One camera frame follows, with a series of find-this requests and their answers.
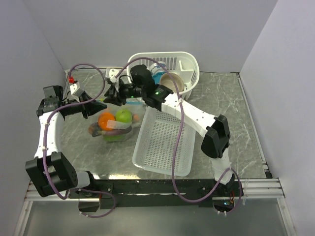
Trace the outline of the orange fake fruit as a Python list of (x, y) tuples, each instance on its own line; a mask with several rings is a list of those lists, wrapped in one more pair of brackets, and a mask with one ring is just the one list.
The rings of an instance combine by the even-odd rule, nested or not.
[(98, 125), (104, 131), (111, 131), (113, 128), (108, 127), (108, 121), (115, 121), (115, 116), (110, 112), (104, 112), (98, 117)]

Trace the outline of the green fake apple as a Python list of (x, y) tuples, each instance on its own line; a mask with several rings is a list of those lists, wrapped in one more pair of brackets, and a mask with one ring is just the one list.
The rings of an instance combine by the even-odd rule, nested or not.
[(132, 113), (128, 109), (118, 110), (115, 114), (115, 119), (118, 122), (131, 123)]

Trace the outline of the clear perforated plastic tray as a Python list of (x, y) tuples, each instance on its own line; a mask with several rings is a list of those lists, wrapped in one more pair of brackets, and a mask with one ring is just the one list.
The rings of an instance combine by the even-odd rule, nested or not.
[[(136, 141), (132, 162), (146, 171), (171, 175), (172, 158), (180, 120), (154, 108), (146, 109)], [(175, 160), (175, 175), (191, 171), (196, 131), (184, 124)]]

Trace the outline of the clear zip top bag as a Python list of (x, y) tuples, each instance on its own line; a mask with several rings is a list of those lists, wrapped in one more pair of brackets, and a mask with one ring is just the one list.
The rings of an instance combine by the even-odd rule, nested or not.
[(88, 133), (106, 143), (125, 142), (139, 132), (145, 111), (146, 105), (136, 99), (122, 106), (108, 104), (88, 127)]

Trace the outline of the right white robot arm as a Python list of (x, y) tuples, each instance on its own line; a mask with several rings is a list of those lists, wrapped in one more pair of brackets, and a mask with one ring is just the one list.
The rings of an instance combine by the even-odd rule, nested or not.
[(130, 70), (131, 82), (120, 80), (120, 73), (108, 79), (110, 88), (105, 93), (105, 102), (121, 106), (128, 98), (142, 98), (146, 105), (172, 115), (193, 128), (202, 138), (201, 150), (211, 158), (215, 174), (216, 192), (228, 195), (232, 189), (233, 173), (228, 157), (230, 130), (227, 118), (208, 114), (185, 100), (164, 85), (156, 84), (145, 65), (136, 65)]

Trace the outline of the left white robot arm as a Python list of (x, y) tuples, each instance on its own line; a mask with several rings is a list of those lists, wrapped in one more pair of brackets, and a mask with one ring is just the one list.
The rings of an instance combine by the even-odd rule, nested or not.
[(40, 137), (34, 159), (25, 164), (26, 172), (39, 195), (47, 197), (56, 192), (80, 188), (84, 196), (96, 195), (98, 185), (91, 172), (79, 172), (62, 153), (62, 129), (66, 116), (81, 113), (88, 118), (107, 108), (102, 102), (89, 100), (91, 97), (83, 92), (79, 105), (75, 99), (63, 100), (61, 86), (49, 86), (43, 89), (42, 99), (36, 114), (40, 122)]

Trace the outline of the blue plate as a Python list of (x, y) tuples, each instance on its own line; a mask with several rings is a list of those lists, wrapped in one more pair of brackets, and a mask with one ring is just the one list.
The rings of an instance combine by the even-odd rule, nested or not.
[(159, 73), (152, 75), (152, 78), (153, 78), (155, 84), (160, 84), (160, 79), (161, 79), (163, 74), (164, 74), (164, 72), (159, 72)]

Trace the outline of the blue floral white cup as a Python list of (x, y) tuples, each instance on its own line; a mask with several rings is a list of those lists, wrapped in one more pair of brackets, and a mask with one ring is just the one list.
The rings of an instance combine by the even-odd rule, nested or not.
[(151, 66), (149, 66), (149, 71), (152, 76), (155, 76), (157, 74), (163, 74), (165, 73), (164, 67), (166, 67), (165, 62), (163, 61), (154, 62), (152, 63)]

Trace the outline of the beige ceramic bowl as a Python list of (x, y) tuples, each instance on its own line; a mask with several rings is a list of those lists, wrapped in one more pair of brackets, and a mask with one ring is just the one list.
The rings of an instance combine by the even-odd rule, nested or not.
[(180, 76), (174, 73), (170, 73), (170, 75), (167, 73), (163, 74), (160, 78), (160, 84), (168, 87), (173, 92), (177, 92), (174, 84), (176, 84), (179, 92), (182, 92), (184, 90), (183, 80)]

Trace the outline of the white plastic dish basket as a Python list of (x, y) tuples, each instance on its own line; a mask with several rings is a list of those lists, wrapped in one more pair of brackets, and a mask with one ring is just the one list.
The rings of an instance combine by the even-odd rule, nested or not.
[(129, 61), (136, 58), (140, 60), (131, 63), (126, 68), (126, 74), (130, 75), (130, 70), (133, 66), (144, 64), (150, 67), (153, 62), (147, 58), (151, 58), (156, 61), (162, 61), (166, 64), (166, 69), (174, 74), (177, 74), (184, 82), (184, 90), (180, 92), (180, 96), (184, 100), (188, 100), (192, 90), (199, 82), (200, 70), (196, 58), (187, 52), (142, 52), (132, 55)]

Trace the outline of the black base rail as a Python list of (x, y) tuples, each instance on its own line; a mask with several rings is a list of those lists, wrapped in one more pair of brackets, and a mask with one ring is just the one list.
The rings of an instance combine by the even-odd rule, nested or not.
[[(214, 179), (177, 179), (176, 186), (181, 195), (190, 200), (206, 196), (215, 186)], [(187, 206), (188, 202), (180, 199), (170, 179), (107, 179), (96, 180), (94, 191), (112, 194), (116, 207), (168, 207)], [(231, 180), (228, 185), (219, 184), (205, 200), (196, 203), (199, 207), (213, 207), (213, 197), (239, 197), (244, 192), (239, 183)]]

